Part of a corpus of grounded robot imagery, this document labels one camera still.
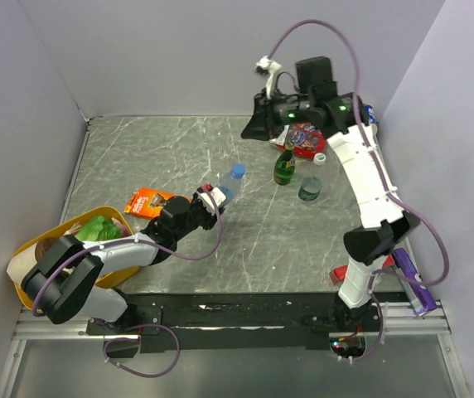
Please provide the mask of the blue label water bottle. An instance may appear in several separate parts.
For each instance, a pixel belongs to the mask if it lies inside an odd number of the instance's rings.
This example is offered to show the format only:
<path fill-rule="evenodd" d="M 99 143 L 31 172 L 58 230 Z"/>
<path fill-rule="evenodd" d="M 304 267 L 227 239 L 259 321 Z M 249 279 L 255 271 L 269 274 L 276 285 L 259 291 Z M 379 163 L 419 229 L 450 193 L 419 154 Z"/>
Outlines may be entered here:
<path fill-rule="evenodd" d="M 240 180 L 232 178 L 230 173 L 231 169 L 220 178 L 217 185 L 217 187 L 226 195 L 225 206 L 235 199 L 239 193 L 243 179 L 243 177 Z"/>

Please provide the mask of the green white bottle cap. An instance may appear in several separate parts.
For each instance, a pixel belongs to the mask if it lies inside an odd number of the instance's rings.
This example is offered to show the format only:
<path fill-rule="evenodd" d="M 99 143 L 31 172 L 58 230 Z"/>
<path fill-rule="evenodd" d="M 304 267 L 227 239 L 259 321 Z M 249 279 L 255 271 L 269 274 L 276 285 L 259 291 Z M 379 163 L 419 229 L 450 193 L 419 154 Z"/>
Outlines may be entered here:
<path fill-rule="evenodd" d="M 321 166 L 326 161 L 326 155 L 324 153 L 316 153 L 313 158 L 313 163 L 317 166 Z"/>

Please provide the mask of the green label clear bottle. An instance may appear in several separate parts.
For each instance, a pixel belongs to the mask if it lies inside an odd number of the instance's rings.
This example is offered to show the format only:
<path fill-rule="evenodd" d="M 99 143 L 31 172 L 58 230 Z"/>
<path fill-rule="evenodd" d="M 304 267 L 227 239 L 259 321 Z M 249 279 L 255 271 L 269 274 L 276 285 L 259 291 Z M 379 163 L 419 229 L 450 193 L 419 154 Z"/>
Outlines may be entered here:
<path fill-rule="evenodd" d="M 305 177 L 299 187 L 298 198 L 303 201 L 315 201 L 322 190 L 322 180 L 318 177 Z"/>

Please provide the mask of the solid blue bottle cap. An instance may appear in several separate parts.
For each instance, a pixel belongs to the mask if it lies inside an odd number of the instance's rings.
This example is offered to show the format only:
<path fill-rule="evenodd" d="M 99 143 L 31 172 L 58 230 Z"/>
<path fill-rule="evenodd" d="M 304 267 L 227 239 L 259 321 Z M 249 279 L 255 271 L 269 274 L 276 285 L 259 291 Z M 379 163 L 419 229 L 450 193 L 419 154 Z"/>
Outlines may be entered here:
<path fill-rule="evenodd" d="M 242 163 L 235 164 L 230 171 L 232 178 L 238 180 L 240 180 L 244 176 L 245 172 L 246 167 Z"/>

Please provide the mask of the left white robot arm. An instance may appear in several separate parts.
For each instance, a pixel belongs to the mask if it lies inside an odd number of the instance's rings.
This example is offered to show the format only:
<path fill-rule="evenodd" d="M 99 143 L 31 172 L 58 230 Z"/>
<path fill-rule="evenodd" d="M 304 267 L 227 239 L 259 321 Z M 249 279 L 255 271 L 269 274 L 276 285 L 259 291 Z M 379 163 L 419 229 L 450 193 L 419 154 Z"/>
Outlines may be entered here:
<path fill-rule="evenodd" d="M 177 252 L 179 240 L 198 228 L 219 226 L 225 201 L 218 187 L 201 187 L 192 199 L 172 197 L 158 217 L 131 236 L 97 242 L 61 237 L 22 279 L 33 315 L 54 324 L 84 315 L 106 321 L 115 332 L 130 331 L 136 323 L 133 305 L 117 289 L 98 287 L 97 279 L 169 256 L 193 260 L 194 255 Z"/>

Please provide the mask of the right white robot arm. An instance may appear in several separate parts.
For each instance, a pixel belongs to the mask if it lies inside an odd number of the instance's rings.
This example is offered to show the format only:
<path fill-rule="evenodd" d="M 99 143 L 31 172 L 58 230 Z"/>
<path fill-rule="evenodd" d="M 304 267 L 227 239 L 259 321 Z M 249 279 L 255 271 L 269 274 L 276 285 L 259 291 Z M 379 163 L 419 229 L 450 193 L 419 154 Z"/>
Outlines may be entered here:
<path fill-rule="evenodd" d="M 313 57 L 299 61 L 296 67 L 299 90 L 286 95 L 278 89 L 281 65 L 268 56 L 257 62 L 257 73 L 267 80 L 254 96 L 254 111 L 241 137 L 268 141 L 290 124 L 310 124 L 342 165 L 361 219 L 361 225 L 343 238 L 349 261 L 338 292 L 343 304 L 334 310 L 336 325 L 350 331 L 363 320 L 360 307 L 370 300 L 372 274 L 418 226 L 419 219 L 397 204 L 369 116 L 357 94 L 338 93 L 331 61 L 324 56 Z"/>

